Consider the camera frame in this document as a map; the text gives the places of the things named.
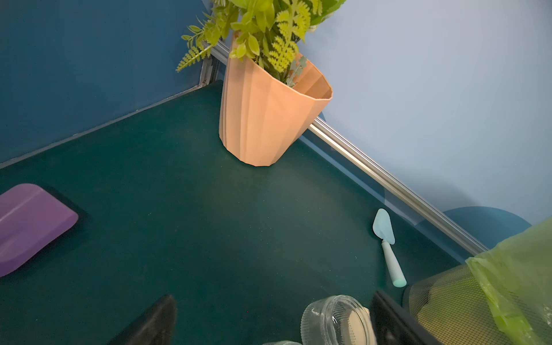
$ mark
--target purple foam block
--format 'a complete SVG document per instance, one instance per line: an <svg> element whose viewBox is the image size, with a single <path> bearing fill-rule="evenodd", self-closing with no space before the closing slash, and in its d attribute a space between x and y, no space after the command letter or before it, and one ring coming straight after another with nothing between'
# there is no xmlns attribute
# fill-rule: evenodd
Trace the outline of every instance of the purple foam block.
<svg viewBox="0 0 552 345"><path fill-rule="evenodd" d="M77 219L35 184L18 184L0 195L0 277L15 271Z"/></svg>

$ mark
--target green mat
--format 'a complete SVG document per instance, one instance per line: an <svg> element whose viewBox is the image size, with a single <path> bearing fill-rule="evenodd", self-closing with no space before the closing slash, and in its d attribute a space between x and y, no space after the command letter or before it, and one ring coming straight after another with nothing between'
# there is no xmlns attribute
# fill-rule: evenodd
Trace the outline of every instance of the green mat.
<svg viewBox="0 0 552 345"><path fill-rule="evenodd" d="M105 344L161 295L174 344L301 341L312 301L397 301L371 223L382 203L301 142L254 168L218 137L222 84L0 170L79 221L0 278L0 344ZM390 212L411 283L458 263Z"/></svg>

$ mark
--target black object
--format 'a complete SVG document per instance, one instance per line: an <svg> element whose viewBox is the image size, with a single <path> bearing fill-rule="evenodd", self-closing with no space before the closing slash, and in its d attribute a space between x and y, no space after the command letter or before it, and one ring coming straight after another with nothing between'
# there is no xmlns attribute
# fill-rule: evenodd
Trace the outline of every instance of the black object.
<svg viewBox="0 0 552 345"><path fill-rule="evenodd" d="M176 302L171 295L157 300L108 345L169 345L176 322Z"/></svg>
<svg viewBox="0 0 552 345"><path fill-rule="evenodd" d="M378 345L442 345L382 291L372 298L370 319Z"/></svg>

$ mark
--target green leaves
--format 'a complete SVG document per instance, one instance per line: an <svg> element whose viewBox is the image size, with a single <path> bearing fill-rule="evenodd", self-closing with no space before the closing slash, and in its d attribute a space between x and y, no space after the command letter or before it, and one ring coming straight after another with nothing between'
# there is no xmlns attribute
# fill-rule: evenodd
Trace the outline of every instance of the green leaves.
<svg viewBox="0 0 552 345"><path fill-rule="evenodd" d="M184 55L182 61L178 64L176 71L180 72L184 68L201 61L201 59L211 56L211 48L212 46L208 46L207 48L199 49L196 46L192 46L190 51Z"/></svg>
<svg viewBox="0 0 552 345"><path fill-rule="evenodd" d="M311 18L311 26L319 25L337 11L345 0L320 0L322 3L322 12L315 13Z"/></svg>
<svg viewBox="0 0 552 345"><path fill-rule="evenodd" d="M211 14L190 25L182 35L189 51L177 71L208 57L220 38L230 30L237 34L231 58L253 59L275 78L292 85L300 74L302 60L293 62L299 52L297 41L305 40L309 28L316 27L345 0L213 0Z"/></svg>
<svg viewBox="0 0 552 345"><path fill-rule="evenodd" d="M190 29L190 31L193 32L194 34L198 34L198 33L201 32L201 29L198 28L198 27L195 26L195 25L190 25L190 26L188 27L188 29Z"/></svg>
<svg viewBox="0 0 552 345"><path fill-rule="evenodd" d="M261 50L259 48L259 41L254 36L249 36L247 39L247 43L249 45L249 49L253 52L255 55L259 55L261 53Z"/></svg>
<svg viewBox="0 0 552 345"><path fill-rule="evenodd" d="M252 0L230 0L230 2L238 7L247 8Z"/></svg>

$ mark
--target yellow-green plastic bag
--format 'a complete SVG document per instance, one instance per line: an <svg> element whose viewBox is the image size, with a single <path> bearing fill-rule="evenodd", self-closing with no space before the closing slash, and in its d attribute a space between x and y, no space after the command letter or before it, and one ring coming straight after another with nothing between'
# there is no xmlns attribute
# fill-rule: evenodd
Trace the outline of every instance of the yellow-green plastic bag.
<svg viewBox="0 0 552 345"><path fill-rule="evenodd" d="M499 330L516 345L552 344L552 218L466 263Z"/></svg>

